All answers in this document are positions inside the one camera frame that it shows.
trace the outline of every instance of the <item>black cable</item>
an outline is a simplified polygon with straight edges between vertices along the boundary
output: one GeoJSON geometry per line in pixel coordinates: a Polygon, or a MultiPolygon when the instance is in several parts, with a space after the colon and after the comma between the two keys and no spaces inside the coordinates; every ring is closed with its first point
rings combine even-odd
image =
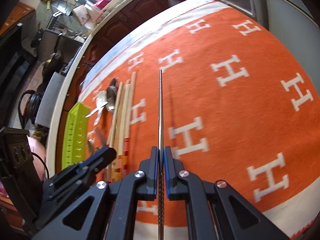
{"type": "Polygon", "coordinates": [[[42,162],[42,164],[45,167],[45,170],[47,172],[47,179],[49,179],[49,170],[48,170],[47,165],[45,165],[44,161],[41,159],[41,157],[38,154],[32,153],[32,155],[36,156],[42,162]]]}

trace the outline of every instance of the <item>metal skewer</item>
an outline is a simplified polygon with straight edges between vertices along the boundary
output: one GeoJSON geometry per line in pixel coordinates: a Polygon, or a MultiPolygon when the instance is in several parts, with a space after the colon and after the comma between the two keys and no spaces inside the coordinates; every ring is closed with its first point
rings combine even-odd
{"type": "Polygon", "coordinates": [[[164,152],[162,70],[159,73],[159,168],[158,168],[158,239],[164,239],[164,152]]]}

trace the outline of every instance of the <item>table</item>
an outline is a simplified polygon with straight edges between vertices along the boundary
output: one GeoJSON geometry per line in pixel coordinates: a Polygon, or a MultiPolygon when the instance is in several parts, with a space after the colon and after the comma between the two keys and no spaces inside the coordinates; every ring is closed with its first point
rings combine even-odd
{"type": "Polygon", "coordinates": [[[131,5],[133,1],[136,0],[112,0],[105,6],[105,8],[103,9],[104,13],[98,21],[99,24],[94,28],[94,30],[92,30],[91,35],[89,35],[89,37],[84,42],[82,48],[77,53],[75,60],[69,69],[69,72],[65,78],[63,85],[61,86],[61,90],[58,95],[48,136],[46,164],[48,166],[50,176],[53,176],[60,170],[60,155],[62,150],[61,145],[63,141],[62,135],[64,133],[65,120],[67,118],[68,111],[76,103],[74,101],[74,98],[76,97],[76,91],[74,89],[70,90],[69,87],[76,87],[76,89],[79,87],[79,83],[77,82],[77,80],[82,79],[82,76],[85,75],[84,69],[86,67],[86,61],[88,59],[91,59],[92,57],[101,58],[102,55],[114,45],[109,44],[109,47],[106,47],[106,44],[95,44],[94,38],[98,39],[97,37],[101,36],[101,33],[104,33],[104,29],[106,27],[108,27],[112,33],[117,34],[115,35],[116,37],[114,37],[116,42],[124,37],[122,36],[122,33],[125,32],[125,26],[127,25],[123,22],[125,22],[127,19],[120,18],[122,16],[121,10],[129,4],[131,5]],[[103,49],[102,51],[97,49],[97,47],[101,46],[103,47],[103,49],[106,49],[103,53],[101,53],[103,49]]]}
{"type": "MultiPolygon", "coordinates": [[[[130,172],[157,145],[159,69],[164,142],[185,169],[226,180],[290,237],[308,228],[320,210],[320,100],[287,49],[212,0],[185,1],[131,32],[88,73],[79,97],[93,109],[112,78],[125,82],[137,71],[130,172]]],[[[95,118],[88,124],[93,139],[95,118]]],[[[110,119],[99,123],[106,136],[110,119]]],[[[165,207],[165,238],[186,239],[184,203],[165,207]]],[[[156,228],[156,202],[140,202],[137,239],[156,239],[156,228]]]]}

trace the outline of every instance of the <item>tiled wall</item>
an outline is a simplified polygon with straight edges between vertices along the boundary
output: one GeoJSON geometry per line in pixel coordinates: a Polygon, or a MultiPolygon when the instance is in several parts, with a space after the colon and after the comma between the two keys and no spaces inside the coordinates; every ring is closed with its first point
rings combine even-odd
{"type": "MultiPolygon", "coordinates": [[[[57,12],[56,6],[58,5],[58,1],[52,3],[50,10],[47,10],[47,4],[44,2],[39,3],[38,7],[36,8],[36,20],[41,20],[40,27],[45,29],[52,17],[52,14],[57,12]]],[[[60,1],[59,5],[66,5],[65,2],[60,1]]],[[[70,14],[70,16],[66,17],[65,15],[59,16],[59,22],[66,25],[69,29],[73,30],[74,32],[82,32],[87,33],[88,29],[84,26],[81,26],[75,16],[70,14]]]]}

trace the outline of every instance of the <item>wooden chopstick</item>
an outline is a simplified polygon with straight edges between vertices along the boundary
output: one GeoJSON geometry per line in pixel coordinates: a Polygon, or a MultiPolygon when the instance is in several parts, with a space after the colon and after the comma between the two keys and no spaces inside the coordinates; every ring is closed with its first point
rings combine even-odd
{"type": "MultiPolygon", "coordinates": [[[[109,144],[109,147],[111,147],[111,148],[114,147],[114,140],[115,140],[115,133],[116,133],[116,121],[117,121],[118,111],[120,108],[122,91],[123,91],[123,83],[120,82],[119,87],[118,87],[117,97],[116,97],[115,110],[113,112],[112,123],[111,123],[110,131],[109,131],[109,135],[108,135],[108,142],[107,142],[109,144]]],[[[106,172],[107,172],[106,180],[108,182],[112,181],[112,164],[113,163],[109,164],[106,168],[106,172]]]]}
{"type": "Polygon", "coordinates": [[[126,107],[126,117],[125,117],[125,125],[124,125],[124,141],[123,141],[123,153],[124,156],[122,158],[122,179],[128,175],[129,173],[129,151],[130,151],[130,117],[131,117],[131,110],[132,110],[132,101],[134,95],[134,86],[136,82],[136,72],[132,72],[131,75],[131,83],[130,83],[130,92],[129,98],[126,107]]]}
{"type": "Polygon", "coordinates": [[[123,92],[121,94],[119,111],[117,114],[116,122],[116,134],[114,140],[114,148],[117,151],[117,158],[112,163],[112,181],[121,180],[121,169],[122,169],[122,154],[123,154],[123,136],[124,136],[124,121],[126,113],[126,103],[128,100],[129,84],[130,80],[127,80],[123,92]]]}

